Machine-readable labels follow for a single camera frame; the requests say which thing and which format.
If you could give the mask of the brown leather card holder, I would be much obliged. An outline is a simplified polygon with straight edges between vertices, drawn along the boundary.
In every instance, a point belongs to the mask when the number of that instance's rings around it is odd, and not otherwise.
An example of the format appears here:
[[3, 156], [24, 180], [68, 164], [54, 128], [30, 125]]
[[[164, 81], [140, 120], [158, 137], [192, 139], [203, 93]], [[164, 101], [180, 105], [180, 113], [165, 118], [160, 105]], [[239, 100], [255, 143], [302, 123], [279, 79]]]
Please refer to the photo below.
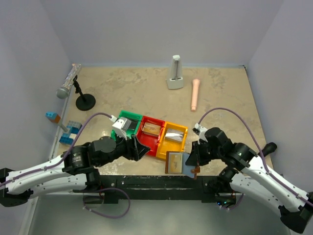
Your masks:
[[200, 173], [199, 166], [187, 165], [190, 154], [187, 152], [167, 151], [165, 160], [165, 174], [184, 175], [191, 179], [197, 179]]

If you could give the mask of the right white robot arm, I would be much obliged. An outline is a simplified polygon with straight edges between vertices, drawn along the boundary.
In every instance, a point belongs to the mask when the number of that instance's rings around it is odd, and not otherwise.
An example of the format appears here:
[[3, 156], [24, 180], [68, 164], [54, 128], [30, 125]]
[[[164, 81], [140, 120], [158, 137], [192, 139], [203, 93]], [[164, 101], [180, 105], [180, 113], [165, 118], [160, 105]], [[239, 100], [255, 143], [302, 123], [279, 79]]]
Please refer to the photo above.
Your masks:
[[220, 128], [195, 124], [193, 132], [199, 140], [192, 143], [186, 165], [200, 167], [216, 159], [227, 165], [211, 187], [215, 194], [230, 186], [274, 209], [290, 230], [304, 232], [313, 216], [311, 192], [288, 182], [263, 162], [260, 153], [244, 143], [233, 143]]

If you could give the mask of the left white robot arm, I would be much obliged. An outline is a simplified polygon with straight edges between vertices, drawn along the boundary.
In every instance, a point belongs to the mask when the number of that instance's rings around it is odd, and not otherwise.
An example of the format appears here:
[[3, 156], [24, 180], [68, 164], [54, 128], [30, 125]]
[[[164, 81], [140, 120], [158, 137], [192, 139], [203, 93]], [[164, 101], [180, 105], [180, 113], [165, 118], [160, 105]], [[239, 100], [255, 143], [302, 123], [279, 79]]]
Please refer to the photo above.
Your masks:
[[20, 171], [0, 171], [0, 203], [4, 207], [25, 204], [30, 198], [52, 192], [92, 192], [102, 183], [98, 168], [119, 157], [139, 161], [150, 148], [136, 136], [130, 139], [101, 137], [73, 147], [46, 163]]

